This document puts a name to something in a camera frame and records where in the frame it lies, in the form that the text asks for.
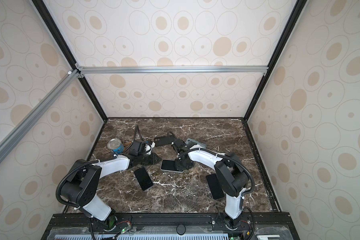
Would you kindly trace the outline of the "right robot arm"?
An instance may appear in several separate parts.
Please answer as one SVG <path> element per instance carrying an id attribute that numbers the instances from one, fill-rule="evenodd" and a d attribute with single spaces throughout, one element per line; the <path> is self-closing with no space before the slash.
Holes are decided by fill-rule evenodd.
<path id="1" fill-rule="evenodd" d="M 191 169 L 195 162 L 215 170 L 220 187 L 226 196 L 224 221 L 228 228 L 238 227 L 244 210 L 245 195 L 255 190 L 255 181 L 239 157 L 233 153 L 217 153 L 204 144 L 176 138 L 171 142 L 177 156 L 174 168 L 177 172 Z"/>

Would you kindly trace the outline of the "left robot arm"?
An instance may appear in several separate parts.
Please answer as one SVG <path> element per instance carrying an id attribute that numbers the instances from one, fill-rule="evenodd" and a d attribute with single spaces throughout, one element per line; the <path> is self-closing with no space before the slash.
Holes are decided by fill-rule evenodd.
<path id="1" fill-rule="evenodd" d="M 161 159 L 153 148 L 155 142 L 143 138 L 135 126 L 134 138 L 128 146 L 119 139 L 112 139 L 107 147 L 114 155 L 108 160 L 77 160 L 56 189 L 59 203 L 80 210 L 110 228 L 116 222 L 115 211 L 97 195 L 101 178 L 135 166 L 154 165 Z"/>

